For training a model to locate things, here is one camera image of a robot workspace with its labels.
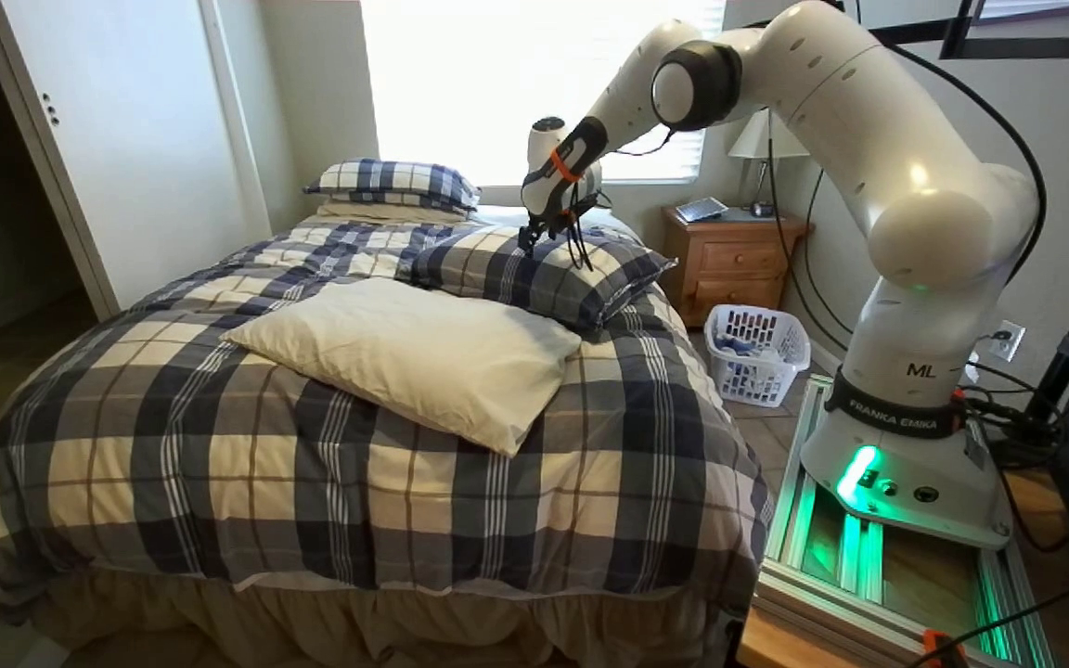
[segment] door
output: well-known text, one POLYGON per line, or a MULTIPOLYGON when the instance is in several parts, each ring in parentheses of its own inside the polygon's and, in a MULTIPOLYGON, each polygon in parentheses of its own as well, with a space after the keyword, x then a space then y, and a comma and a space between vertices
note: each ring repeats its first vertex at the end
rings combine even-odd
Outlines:
POLYGON ((0 41, 98 312, 270 235, 243 207, 196 0, 0 0, 0 41))

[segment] drawer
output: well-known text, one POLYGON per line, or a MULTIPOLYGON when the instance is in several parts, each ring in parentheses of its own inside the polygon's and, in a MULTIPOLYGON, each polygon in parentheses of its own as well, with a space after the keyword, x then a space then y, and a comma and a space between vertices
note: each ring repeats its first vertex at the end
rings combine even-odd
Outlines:
POLYGON ((785 269, 781 246, 712 242, 700 251, 700 271, 774 271, 785 269))
POLYGON ((777 308, 777 280, 700 280, 695 285, 692 313, 708 312, 719 305, 777 308))

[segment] white laundry basket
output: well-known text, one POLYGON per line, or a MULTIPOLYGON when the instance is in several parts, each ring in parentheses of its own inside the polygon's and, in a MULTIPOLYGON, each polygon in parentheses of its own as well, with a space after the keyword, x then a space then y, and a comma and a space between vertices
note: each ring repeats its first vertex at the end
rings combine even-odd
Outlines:
POLYGON ((811 342, 797 317, 756 307, 718 306, 708 314, 703 338, 712 354, 712 378, 721 397, 734 402, 776 407, 800 371, 811 364, 811 342), (773 348, 781 361, 741 356, 716 347, 734 337, 773 348))

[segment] plaid pillow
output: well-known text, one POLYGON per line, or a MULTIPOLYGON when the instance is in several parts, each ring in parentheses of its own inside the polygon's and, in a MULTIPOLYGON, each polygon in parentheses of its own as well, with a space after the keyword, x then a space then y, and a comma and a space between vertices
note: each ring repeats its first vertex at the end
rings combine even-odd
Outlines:
POLYGON ((460 297, 493 299, 554 317, 580 331, 600 329, 678 261, 628 236, 586 229, 593 269, 576 269, 567 236, 543 240, 527 257, 516 228, 453 234, 420 250, 412 280, 460 297))
POLYGON ((414 207, 476 207, 481 195, 461 172, 430 164, 400 164, 396 160, 345 160, 320 174, 305 193, 331 198, 347 196, 352 202, 386 202, 414 207))

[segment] white pillow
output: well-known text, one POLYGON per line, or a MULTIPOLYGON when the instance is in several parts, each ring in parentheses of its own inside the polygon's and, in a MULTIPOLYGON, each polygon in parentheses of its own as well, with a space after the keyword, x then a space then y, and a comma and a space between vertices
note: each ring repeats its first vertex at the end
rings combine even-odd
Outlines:
POLYGON ((315 208, 315 215, 352 217, 368 222, 464 222, 468 218, 439 208, 407 207, 404 204, 342 202, 327 200, 315 208))
POLYGON ((221 338, 506 456, 580 346, 551 319, 386 278, 330 284, 221 338))

